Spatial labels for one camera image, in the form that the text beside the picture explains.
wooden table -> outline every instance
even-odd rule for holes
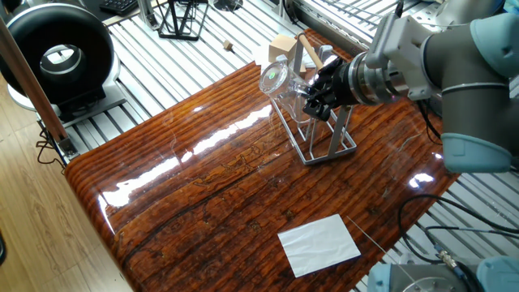
[[[401,202],[456,179],[407,100],[356,107],[358,150],[304,166],[259,77],[249,64],[68,165],[68,182],[136,290],[348,291],[383,252],[347,216],[390,248]],[[407,209],[406,226],[431,204]],[[277,234],[336,213],[362,255],[294,278]]]

wooden floor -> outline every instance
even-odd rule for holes
[[[37,162],[39,133],[35,114],[11,100],[0,76],[0,290],[131,291],[61,167]],[[46,149],[43,160],[56,156]]]

wooden pole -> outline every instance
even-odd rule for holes
[[[321,68],[323,67],[323,63],[321,62],[321,60],[319,60],[319,57],[314,51],[314,48],[312,48],[310,42],[308,42],[307,37],[301,33],[298,35],[298,38],[301,41],[302,46],[305,47],[308,54],[310,55],[311,60],[314,61],[315,68],[317,68],[317,71],[321,70]]]
[[[47,131],[53,138],[60,142],[67,138],[65,128],[59,121],[58,116],[52,109],[49,99],[43,92],[36,76],[32,73],[31,68],[27,64],[22,52],[19,50],[13,36],[9,33],[9,29],[0,17],[0,55],[13,72],[16,80],[22,86],[22,89],[31,100],[32,105],[40,114],[41,120],[45,124]]]

glass cup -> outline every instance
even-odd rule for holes
[[[305,98],[310,87],[303,78],[290,69],[286,62],[274,62],[259,78],[259,89],[285,109],[295,122],[309,122],[303,113]]]

wooden block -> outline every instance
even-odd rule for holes
[[[295,55],[296,43],[297,41],[292,37],[282,34],[277,35],[268,47],[268,61],[275,62],[277,56],[284,54],[290,62]]]
[[[230,41],[225,40],[224,41],[224,49],[232,50],[233,49],[233,44]]]

